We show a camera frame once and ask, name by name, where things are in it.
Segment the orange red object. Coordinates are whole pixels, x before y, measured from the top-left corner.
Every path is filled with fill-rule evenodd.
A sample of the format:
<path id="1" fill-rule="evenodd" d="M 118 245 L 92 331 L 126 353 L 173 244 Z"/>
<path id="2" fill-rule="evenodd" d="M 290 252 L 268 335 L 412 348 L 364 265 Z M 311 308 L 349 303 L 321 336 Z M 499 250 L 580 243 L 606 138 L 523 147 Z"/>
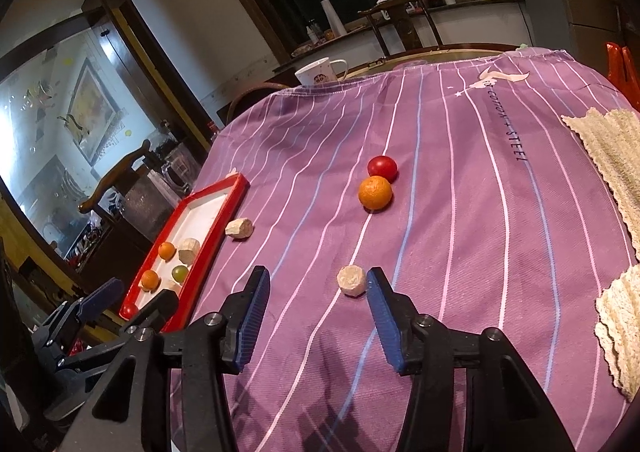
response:
<path id="1" fill-rule="evenodd" d="M 623 94 L 631 107 L 640 111 L 639 75 L 628 47 L 606 43 L 608 80 Z"/>

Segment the green grape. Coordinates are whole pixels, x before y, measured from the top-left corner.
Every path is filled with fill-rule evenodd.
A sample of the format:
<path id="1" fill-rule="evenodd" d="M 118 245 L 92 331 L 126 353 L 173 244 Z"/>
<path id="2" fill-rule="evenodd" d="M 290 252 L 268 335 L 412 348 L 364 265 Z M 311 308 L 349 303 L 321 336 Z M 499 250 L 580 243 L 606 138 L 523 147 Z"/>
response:
<path id="1" fill-rule="evenodd" d="M 171 269 L 171 278 L 178 284 L 182 284 L 186 281 L 186 277 L 189 274 L 189 268 L 186 265 L 178 265 Z"/>

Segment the round beige chunk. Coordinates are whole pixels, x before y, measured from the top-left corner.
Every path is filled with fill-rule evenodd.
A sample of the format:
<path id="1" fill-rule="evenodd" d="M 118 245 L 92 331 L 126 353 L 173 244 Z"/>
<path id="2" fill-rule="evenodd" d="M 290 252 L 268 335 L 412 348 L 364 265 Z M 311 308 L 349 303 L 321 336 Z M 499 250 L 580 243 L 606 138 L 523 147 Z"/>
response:
<path id="1" fill-rule="evenodd" d="M 344 295 L 359 297 L 366 291 L 366 272 L 357 265 L 347 265 L 337 273 L 336 282 Z"/>

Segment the red rimmed white tray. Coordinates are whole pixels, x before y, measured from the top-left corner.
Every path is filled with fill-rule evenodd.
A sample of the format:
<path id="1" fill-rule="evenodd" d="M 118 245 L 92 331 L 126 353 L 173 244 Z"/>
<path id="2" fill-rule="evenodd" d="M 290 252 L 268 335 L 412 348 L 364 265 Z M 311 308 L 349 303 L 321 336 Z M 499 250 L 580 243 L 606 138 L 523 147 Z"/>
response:
<path id="1" fill-rule="evenodd" d="M 132 320 L 155 296 L 170 290 L 177 294 L 178 305 L 163 330 L 173 332 L 186 326 L 226 235 L 226 226 L 249 186 L 242 174 L 234 173 L 180 201 L 122 301 L 122 319 Z"/>

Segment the cream knitted cloth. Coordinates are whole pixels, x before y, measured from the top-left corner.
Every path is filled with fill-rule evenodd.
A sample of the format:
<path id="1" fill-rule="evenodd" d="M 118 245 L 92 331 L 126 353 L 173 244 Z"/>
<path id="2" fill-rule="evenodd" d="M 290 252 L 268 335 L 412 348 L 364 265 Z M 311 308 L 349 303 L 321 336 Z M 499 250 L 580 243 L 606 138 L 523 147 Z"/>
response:
<path id="1" fill-rule="evenodd" d="M 582 143 L 605 192 L 614 228 L 598 250 L 622 257 L 594 301 L 594 326 L 612 383 L 627 400 L 639 392 L 639 116 L 628 109 L 562 117 Z"/>

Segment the white paper roll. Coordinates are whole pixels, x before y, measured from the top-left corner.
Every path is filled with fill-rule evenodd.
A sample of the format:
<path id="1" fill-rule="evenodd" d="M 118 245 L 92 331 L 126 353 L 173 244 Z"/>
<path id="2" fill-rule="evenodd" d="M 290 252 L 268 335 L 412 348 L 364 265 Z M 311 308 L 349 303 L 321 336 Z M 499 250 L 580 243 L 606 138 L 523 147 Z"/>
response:
<path id="1" fill-rule="evenodd" d="M 326 14 L 326 19 L 329 21 L 330 28 L 336 38 L 340 38 L 347 34 L 347 31 L 342 23 L 342 20 L 337 15 L 332 3 L 329 0 L 323 0 L 321 2 L 322 9 Z"/>

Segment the wall picture frame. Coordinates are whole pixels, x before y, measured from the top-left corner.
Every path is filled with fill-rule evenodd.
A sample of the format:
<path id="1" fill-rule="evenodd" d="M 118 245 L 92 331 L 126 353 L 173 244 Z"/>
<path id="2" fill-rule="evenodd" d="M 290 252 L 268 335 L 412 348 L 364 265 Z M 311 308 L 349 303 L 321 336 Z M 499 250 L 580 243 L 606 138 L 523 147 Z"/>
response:
<path id="1" fill-rule="evenodd" d="M 116 133 L 124 126 L 124 116 L 125 110 L 116 104 L 94 64 L 86 58 L 68 107 L 56 118 L 90 166 L 96 165 L 111 147 Z"/>

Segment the white mug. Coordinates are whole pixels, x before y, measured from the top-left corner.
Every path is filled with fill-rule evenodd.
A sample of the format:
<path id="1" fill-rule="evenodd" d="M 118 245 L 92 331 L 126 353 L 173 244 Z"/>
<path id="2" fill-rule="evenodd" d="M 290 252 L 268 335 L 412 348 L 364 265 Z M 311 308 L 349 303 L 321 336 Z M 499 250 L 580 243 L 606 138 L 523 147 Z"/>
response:
<path id="1" fill-rule="evenodd" d="M 331 60 L 329 57 L 323 57 L 298 69 L 295 76 L 300 84 L 309 87 L 340 82 L 345 79 L 348 69 L 345 59 Z"/>

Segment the wooden chair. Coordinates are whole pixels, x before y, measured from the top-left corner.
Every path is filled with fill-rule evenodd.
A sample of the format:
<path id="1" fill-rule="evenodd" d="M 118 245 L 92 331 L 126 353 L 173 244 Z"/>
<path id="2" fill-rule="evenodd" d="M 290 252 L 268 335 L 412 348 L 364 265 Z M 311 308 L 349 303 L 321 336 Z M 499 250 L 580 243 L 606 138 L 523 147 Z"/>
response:
<path id="1" fill-rule="evenodd" d="M 177 207 L 180 198 L 157 170 L 162 161 L 149 139 L 125 154 L 100 180 L 81 214 L 95 213 L 119 235 L 147 252 Z"/>

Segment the orange mandarin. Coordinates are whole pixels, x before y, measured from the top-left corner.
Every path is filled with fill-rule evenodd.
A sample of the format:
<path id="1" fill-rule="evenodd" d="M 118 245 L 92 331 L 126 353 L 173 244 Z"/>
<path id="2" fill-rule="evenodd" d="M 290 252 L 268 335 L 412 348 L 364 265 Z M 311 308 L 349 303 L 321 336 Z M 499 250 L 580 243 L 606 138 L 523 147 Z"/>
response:
<path id="1" fill-rule="evenodd" d="M 358 200 L 368 211 L 380 211 L 390 204 L 393 188 L 390 182 L 381 176 L 370 176 L 360 183 Z"/>
<path id="2" fill-rule="evenodd" d="M 169 241 L 165 241 L 160 243 L 157 248 L 157 255 L 163 261 L 171 261 L 172 257 L 174 257 L 176 253 L 176 247 Z"/>
<path id="3" fill-rule="evenodd" d="M 139 287 L 143 292 L 153 293 L 160 286 L 160 282 L 160 276 L 153 269 L 148 269 L 142 272 Z"/>

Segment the red tomato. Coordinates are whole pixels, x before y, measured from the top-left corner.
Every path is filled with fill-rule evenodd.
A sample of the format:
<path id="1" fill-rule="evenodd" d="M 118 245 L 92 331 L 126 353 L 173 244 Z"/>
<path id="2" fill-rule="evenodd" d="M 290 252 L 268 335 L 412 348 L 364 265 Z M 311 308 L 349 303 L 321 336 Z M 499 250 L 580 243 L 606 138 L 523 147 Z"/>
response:
<path id="1" fill-rule="evenodd" d="M 382 177 L 389 183 L 393 183 L 398 176 L 397 163 L 391 157 L 387 157 L 387 155 L 372 157 L 368 162 L 367 171 L 371 177 Z"/>
<path id="2" fill-rule="evenodd" d="M 139 311 L 136 304 L 124 304 L 119 310 L 119 314 L 122 319 L 131 320 Z"/>

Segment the red capped bottle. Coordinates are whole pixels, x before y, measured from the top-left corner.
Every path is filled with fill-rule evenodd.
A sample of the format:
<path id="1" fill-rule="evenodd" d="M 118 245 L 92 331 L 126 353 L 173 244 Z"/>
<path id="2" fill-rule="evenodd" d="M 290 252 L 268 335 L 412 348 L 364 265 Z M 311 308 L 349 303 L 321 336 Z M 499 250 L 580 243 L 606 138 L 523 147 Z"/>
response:
<path id="1" fill-rule="evenodd" d="M 209 122 L 208 123 L 208 128 L 209 128 L 209 131 L 210 131 L 210 140 L 214 141 L 217 138 L 217 136 L 219 135 L 219 128 L 214 122 Z"/>

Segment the purple striped tablecloth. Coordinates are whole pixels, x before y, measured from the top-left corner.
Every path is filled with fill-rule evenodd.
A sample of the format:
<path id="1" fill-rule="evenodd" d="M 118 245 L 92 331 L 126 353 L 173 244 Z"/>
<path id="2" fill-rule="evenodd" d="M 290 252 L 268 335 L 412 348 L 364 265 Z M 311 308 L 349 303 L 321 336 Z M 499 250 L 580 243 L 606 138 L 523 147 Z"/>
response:
<path id="1" fill-rule="evenodd" d="M 396 448 L 411 382 L 386 362 L 366 298 L 338 288 L 357 265 L 450 328 L 501 329 L 575 448 L 598 450 L 626 409 L 593 332 L 622 257 L 598 250 L 614 221 L 562 117 L 626 107 L 568 53 L 529 48 L 283 90 L 224 128 L 196 184 L 242 173 L 254 231 L 224 241 L 195 314 L 256 266 L 271 277 L 254 356 L 227 380 L 239 448 Z M 377 155 L 398 176 L 372 212 L 358 188 Z"/>

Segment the large beige layered block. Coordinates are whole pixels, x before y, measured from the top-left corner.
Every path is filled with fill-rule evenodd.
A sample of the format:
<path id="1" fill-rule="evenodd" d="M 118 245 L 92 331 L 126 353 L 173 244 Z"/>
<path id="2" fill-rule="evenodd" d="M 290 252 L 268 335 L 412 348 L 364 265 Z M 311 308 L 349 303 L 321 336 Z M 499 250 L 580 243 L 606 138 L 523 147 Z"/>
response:
<path id="1" fill-rule="evenodd" d="M 253 234 L 253 231 L 254 224 L 248 218 L 235 218 L 224 228 L 224 233 L 233 240 L 245 240 Z"/>

